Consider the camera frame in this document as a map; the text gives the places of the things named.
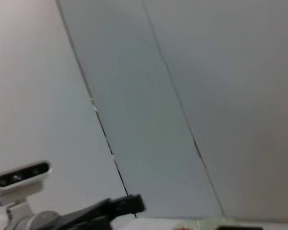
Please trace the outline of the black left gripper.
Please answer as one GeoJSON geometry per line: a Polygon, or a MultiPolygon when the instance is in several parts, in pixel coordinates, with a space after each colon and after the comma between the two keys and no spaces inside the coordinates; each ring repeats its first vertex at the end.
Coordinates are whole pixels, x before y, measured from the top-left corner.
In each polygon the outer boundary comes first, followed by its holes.
{"type": "Polygon", "coordinates": [[[53,230],[111,230],[112,216],[124,216],[145,211],[141,195],[127,195],[98,203],[63,216],[52,222],[53,230]]]}

